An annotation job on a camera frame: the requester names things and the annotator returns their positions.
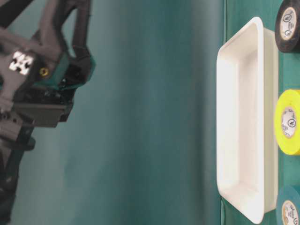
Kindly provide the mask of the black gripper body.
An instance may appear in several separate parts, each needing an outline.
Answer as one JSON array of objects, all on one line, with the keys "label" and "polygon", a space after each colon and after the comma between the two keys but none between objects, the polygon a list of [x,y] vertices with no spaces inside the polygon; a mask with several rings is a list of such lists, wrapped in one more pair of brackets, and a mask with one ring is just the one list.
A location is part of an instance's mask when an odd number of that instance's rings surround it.
[{"label": "black gripper body", "polygon": [[33,128],[54,128],[73,108],[73,92],[44,82],[58,58],[7,29],[0,30],[0,150],[34,148]]}]

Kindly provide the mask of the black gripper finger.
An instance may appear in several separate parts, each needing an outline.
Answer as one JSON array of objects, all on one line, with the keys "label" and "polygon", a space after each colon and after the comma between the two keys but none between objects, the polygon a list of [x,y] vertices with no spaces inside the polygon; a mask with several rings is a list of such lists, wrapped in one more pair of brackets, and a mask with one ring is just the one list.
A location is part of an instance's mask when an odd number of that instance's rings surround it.
[{"label": "black gripper finger", "polygon": [[76,8],[76,0],[47,1],[36,32],[39,39],[37,55],[42,61],[59,61],[64,54],[70,61],[75,59],[68,51],[62,26]]},{"label": "black gripper finger", "polygon": [[90,9],[90,0],[63,1],[62,23],[65,23],[72,11],[75,10],[77,13],[71,42],[71,49],[74,51],[73,56],[69,53],[66,40],[63,40],[65,46],[61,58],[63,65],[62,89],[76,89],[83,86],[91,79],[96,67],[95,60],[87,46]]}]

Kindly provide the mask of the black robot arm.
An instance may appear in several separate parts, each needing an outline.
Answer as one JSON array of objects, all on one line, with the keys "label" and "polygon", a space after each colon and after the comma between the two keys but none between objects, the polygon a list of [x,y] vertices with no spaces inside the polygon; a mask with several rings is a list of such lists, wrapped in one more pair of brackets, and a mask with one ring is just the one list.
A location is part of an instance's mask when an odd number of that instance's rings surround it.
[{"label": "black robot arm", "polygon": [[50,0],[39,28],[27,39],[9,31],[28,0],[0,3],[0,222],[6,225],[16,197],[24,152],[35,146],[35,127],[65,122],[78,87],[95,61],[87,47],[91,1]]}]

